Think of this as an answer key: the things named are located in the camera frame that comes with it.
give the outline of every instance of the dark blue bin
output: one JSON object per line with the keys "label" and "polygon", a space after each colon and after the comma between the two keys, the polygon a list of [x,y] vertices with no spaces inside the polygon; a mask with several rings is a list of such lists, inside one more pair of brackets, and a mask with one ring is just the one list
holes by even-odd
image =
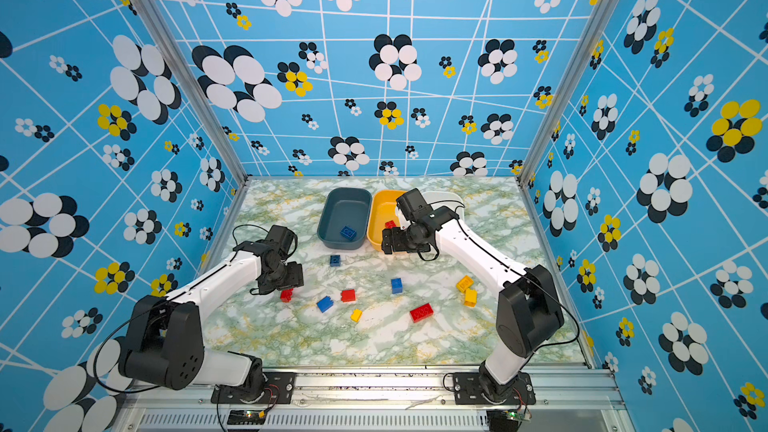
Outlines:
{"label": "dark blue bin", "polygon": [[[368,217],[371,215],[373,197],[364,188],[334,188],[322,208],[317,236],[328,248],[355,250],[366,240]],[[357,232],[353,240],[341,235],[341,230],[350,227]]]}

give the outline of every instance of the red toy brick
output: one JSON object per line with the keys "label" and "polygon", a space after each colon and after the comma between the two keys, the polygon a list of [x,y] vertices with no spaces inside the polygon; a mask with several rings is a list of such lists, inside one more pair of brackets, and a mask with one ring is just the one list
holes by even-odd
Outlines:
{"label": "red toy brick", "polygon": [[421,307],[417,307],[411,311],[411,318],[413,319],[413,323],[422,321],[426,319],[427,317],[431,317],[434,312],[432,311],[432,307],[429,304],[424,304]]}
{"label": "red toy brick", "polygon": [[341,291],[341,302],[354,302],[355,300],[355,289]]}

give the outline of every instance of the table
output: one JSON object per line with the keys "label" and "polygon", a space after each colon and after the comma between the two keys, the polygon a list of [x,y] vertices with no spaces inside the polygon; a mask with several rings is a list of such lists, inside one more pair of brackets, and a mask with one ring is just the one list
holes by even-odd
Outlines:
{"label": "table", "polygon": [[[466,307],[456,282],[468,270],[447,255],[434,262],[422,262],[417,254],[384,255],[367,240],[355,251],[325,247],[316,229],[326,196],[337,187],[365,188],[372,195],[384,189],[411,188],[457,193],[466,204],[466,223],[477,234],[514,260],[548,266],[513,178],[255,179],[235,223],[267,229],[277,224],[293,230],[299,246],[291,260],[303,265],[304,286],[294,289],[290,303],[283,303],[279,294],[250,295],[251,286],[246,286],[208,317],[203,327],[206,346],[254,355],[262,358],[265,367],[479,364],[485,360],[499,340],[494,330],[497,295],[470,274],[478,301],[474,308]],[[231,235],[231,231],[222,232]],[[264,236],[252,227],[240,228],[236,234],[238,241]],[[226,250],[233,246],[230,237]],[[332,254],[341,256],[340,267],[330,266]],[[392,294],[392,278],[402,280],[402,294]],[[355,289],[357,301],[343,303],[340,293],[349,288]],[[316,303],[326,295],[334,305],[321,313]],[[408,312],[426,303],[434,316],[414,324]],[[356,308],[362,310],[359,323],[350,319]],[[573,335],[566,322],[552,341]],[[573,342],[543,348],[531,362],[583,363],[584,356]]]}

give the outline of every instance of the yellow toy brick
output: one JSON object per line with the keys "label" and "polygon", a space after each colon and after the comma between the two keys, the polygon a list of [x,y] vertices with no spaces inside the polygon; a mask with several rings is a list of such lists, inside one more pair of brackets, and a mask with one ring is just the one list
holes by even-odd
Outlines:
{"label": "yellow toy brick", "polygon": [[456,284],[456,288],[458,289],[459,292],[464,293],[474,283],[475,283],[475,281],[470,279],[470,277],[468,275],[465,275],[462,280],[458,281],[458,283]]}
{"label": "yellow toy brick", "polygon": [[464,305],[467,307],[475,307],[478,302],[478,292],[470,288],[464,293]]}

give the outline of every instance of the yellow dot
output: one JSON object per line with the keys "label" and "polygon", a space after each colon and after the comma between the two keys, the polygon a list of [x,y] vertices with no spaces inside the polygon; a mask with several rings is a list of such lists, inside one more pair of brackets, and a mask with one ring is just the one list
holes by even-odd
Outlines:
{"label": "yellow dot", "polygon": [[757,117],[751,117],[741,124],[741,133],[745,136],[756,136],[763,129],[763,121]]}
{"label": "yellow dot", "polygon": [[728,119],[718,119],[712,124],[712,133],[716,136],[722,136],[730,128]]}
{"label": "yellow dot", "polygon": [[741,137],[741,130],[731,129],[723,134],[723,142],[725,145],[733,147],[735,144],[739,143]]}
{"label": "yellow dot", "polygon": [[723,109],[720,111],[720,114],[725,119],[733,119],[736,116],[737,113],[739,113],[739,103],[736,102],[736,101],[728,102],[727,104],[725,104],[723,106]]}
{"label": "yellow dot", "polygon": [[754,117],[757,115],[757,113],[760,111],[760,102],[757,100],[747,100],[743,104],[741,104],[741,116],[744,119],[749,119],[750,117]]}

